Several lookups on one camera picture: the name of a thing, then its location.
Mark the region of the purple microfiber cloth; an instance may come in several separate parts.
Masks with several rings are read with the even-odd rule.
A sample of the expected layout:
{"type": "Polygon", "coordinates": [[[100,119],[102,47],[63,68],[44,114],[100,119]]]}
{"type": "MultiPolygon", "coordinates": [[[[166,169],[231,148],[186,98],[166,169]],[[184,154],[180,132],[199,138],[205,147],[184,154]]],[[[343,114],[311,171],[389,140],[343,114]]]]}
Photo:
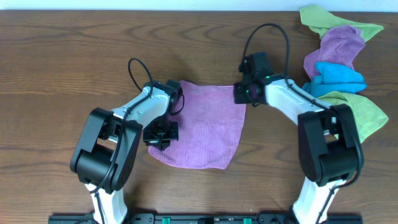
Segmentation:
{"type": "Polygon", "coordinates": [[[178,123],[178,141],[149,154],[164,164],[184,169],[226,169],[238,148],[246,113],[245,104],[234,102],[233,86],[196,85],[180,82],[182,112],[172,117],[178,123]]]}

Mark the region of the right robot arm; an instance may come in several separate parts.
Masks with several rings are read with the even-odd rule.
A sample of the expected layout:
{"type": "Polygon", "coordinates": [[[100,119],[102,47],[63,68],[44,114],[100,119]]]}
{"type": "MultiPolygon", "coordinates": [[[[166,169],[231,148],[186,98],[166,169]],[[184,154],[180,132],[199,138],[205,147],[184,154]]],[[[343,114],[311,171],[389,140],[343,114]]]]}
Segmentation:
{"type": "Polygon", "coordinates": [[[234,101],[265,104],[281,111],[298,127],[298,158],[305,180],[287,214],[268,213],[260,223],[362,223],[359,215],[328,215],[335,194],[351,185],[363,165],[351,108],[322,103],[285,73],[275,74],[264,52],[244,56],[234,84],[234,101]]]}

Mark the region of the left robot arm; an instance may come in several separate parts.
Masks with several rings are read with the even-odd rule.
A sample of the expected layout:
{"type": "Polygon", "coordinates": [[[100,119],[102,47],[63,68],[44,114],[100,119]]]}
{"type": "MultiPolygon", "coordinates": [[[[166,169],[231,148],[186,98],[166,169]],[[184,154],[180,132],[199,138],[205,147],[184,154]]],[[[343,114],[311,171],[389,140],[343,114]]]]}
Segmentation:
{"type": "Polygon", "coordinates": [[[95,108],[86,120],[70,162],[70,169],[89,190],[95,223],[123,223],[127,216],[123,187],[140,142],[163,151],[178,140],[178,124],[171,120],[183,99],[179,82],[151,81],[130,102],[113,110],[95,108]]]}

